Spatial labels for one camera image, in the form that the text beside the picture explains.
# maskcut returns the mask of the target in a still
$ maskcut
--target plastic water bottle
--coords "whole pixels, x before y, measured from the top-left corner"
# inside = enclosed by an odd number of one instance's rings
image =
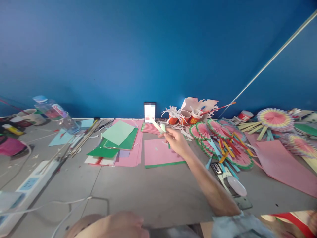
[[[43,95],[35,96],[33,100],[37,102],[34,105],[36,109],[60,124],[69,134],[74,135],[79,132],[80,126],[54,100],[47,99]]]

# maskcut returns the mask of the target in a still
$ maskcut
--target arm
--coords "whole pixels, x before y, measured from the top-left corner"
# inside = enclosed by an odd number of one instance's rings
[[[159,137],[165,136],[171,148],[185,159],[189,169],[205,194],[214,214],[216,216],[239,215],[241,211],[233,198],[225,191],[220,183],[209,173],[202,162],[193,153],[183,134],[171,128],[166,128],[166,130],[168,133],[161,134]]]

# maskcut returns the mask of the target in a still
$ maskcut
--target phone screen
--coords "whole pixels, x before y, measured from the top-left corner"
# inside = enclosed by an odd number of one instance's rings
[[[144,121],[149,122],[150,118],[155,119],[155,107],[156,103],[154,102],[145,102],[144,103]]]

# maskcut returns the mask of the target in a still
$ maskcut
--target gray tabletop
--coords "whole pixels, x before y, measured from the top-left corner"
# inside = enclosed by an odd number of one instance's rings
[[[54,122],[40,127],[31,126],[20,139],[29,142],[52,134],[55,129],[58,129],[58,125]],[[3,190],[15,191],[36,167],[35,163],[50,159],[62,147],[48,147],[53,137],[30,143],[34,145],[31,157],[19,175]],[[143,140],[156,138],[153,134],[143,134]],[[100,198],[82,202],[61,226],[56,237],[63,237],[68,226],[72,226],[82,216],[93,213],[108,215],[118,211],[133,211],[144,217],[145,226],[149,228],[212,221],[212,211],[186,164],[145,169],[144,143],[141,164],[137,167],[85,164],[86,154],[98,142],[99,138],[89,139],[79,154],[68,159],[33,205],[37,207],[51,200],[73,201],[90,194]],[[195,141],[190,146],[203,163],[208,161]],[[298,160],[313,172],[302,159]],[[9,157],[0,156],[0,186],[15,175],[22,163],[23,160],[10,161]],[[256,216],[316,208],[317,199],[268,177],[257,166],[250,171],[240,172],[238,176],[253,205],[247,212]],[[48,204],[25,215],[8,237],[50,237],[69,210],[68,205]]]

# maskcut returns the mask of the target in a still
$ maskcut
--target green construction paper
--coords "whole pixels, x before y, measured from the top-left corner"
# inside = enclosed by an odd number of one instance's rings
[[[121,143],[124,142],[134,129],[134,126],[131,126],[123,121],[118,121],[101,135],[112,143],[121,145]]]
[[[299,129],[307,134],[313,135],[313,136],[317,136],[317,129],[309,126],[309,125],[305,125],[305,124],[294,124],[296,129]]]
[[[119,146],[106,139],[107,141],[105,142],[103,147],[132,150],[137,133],[138,128],[134,128],[130,135],[128,135],[128,137]]]
[[[179,162],[159,164],[159,165],[146,165],[145,168],[149,169],[149,168],[156,168],[156,167],[162,167],[162,166],[168,166],[168,165],[177,165],[177,164],[186,164],[186,161],[179,161]]]
[[[119,152],[119,150],[104,148],[103,145],[106,143],[106,141],[107,139],[103,139],[100,145],[91,152],[89,152],[87,155],[113,158]]]

